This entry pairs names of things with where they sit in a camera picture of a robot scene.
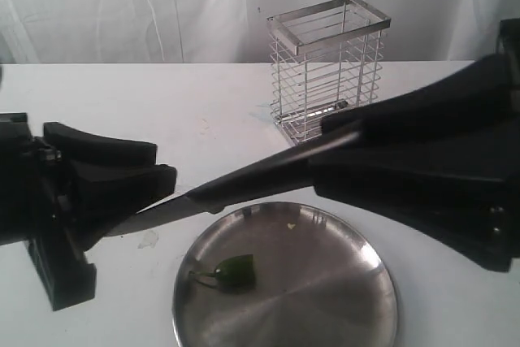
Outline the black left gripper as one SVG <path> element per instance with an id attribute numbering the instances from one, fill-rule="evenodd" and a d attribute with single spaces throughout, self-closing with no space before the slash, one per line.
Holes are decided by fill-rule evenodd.
<path id="1" fill-rule="evenodd" d="M 52 310 L 63 310 L 95 297 L 97 269 L 83 250 L 173 194 L 177 170 L 154 165 L 153 143 L 59 122 L 44 123 L 43 136 L 32 134 L 25 113 L 1 115 L 1 243 L 24 244 Z M 78 244 L 56 193 L 62 157 L 83 162 L 71 164 L 71 229 Z"/>

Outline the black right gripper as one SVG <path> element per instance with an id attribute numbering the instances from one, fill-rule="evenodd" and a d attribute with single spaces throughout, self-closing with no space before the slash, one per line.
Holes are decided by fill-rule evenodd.
<path id="1" fill-rule="evenodd" d="M 479 264 L 519 255 L 519 21 L 496 51 L 425 87 L 321 122 L 315 192 L 392 213 Z"/>

